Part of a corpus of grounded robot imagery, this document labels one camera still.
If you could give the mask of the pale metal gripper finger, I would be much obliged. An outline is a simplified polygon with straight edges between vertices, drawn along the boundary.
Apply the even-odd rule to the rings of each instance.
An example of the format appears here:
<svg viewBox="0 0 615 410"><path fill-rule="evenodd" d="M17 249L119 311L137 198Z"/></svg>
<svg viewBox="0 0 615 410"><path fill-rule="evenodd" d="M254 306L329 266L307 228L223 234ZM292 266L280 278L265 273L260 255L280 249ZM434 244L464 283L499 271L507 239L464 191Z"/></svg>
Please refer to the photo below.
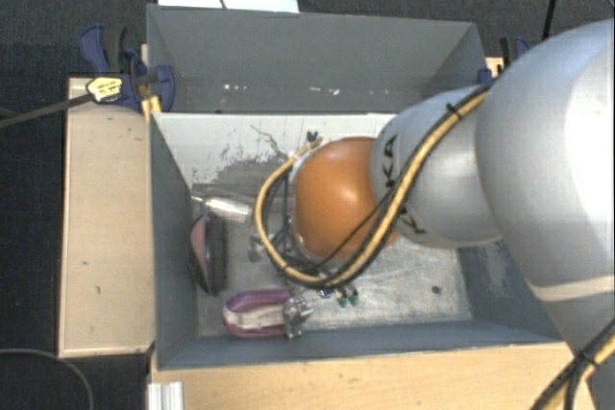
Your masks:
<svg viewBox="0 0 615 410"><path fill-rule="evenodd" d="M277 325L271 326L269 330L273 336L294 339L302 335L304 322L302 318L281 319Z"/></svg>
<svg viewBox="0 0 615 410"><path fill-rule="evenodd" d="M237 308L232 315L237 325L284 325L308 317L313 309L304 300L265 298Z"/></svg>

